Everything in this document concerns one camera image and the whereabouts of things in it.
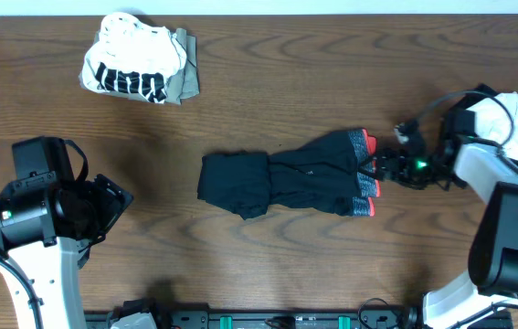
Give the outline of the black pants with red waistband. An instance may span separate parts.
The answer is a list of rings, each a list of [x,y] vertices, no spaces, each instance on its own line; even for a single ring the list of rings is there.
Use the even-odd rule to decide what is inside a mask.
[[[375,164],[376,138],[364,128],[325,134],[276,154],[213,153],[202,158],[197,198],[242,219],[269,206],[313,208],[341,217],[372,217],[379,182],[366,175]]]

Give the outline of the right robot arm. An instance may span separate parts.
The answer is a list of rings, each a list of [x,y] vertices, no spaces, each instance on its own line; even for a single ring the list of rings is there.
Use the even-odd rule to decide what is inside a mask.
[[[500,143],[480,138],[473,111],[454,108],[441,122],[439,144],[429,156],[414,119],[396,127],[401,150],[369,157],[374,177],[422,190],[430,185],[471,188],[485,203],[470,246],[467,269],[446,286],[427,292],[419,307],[400,317],[402,328],[471,328],[502,312],[518,310],[518,165]]]

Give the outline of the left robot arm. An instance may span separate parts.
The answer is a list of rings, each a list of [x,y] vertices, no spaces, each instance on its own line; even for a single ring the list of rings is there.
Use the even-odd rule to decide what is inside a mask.
[[[89,165],[72,170],[71,140],[39,136],[12,146],[16,180],[0,193],[0,273],[21,328],[160,328],[153,300],[85,313],[79,271],[133,201]]]

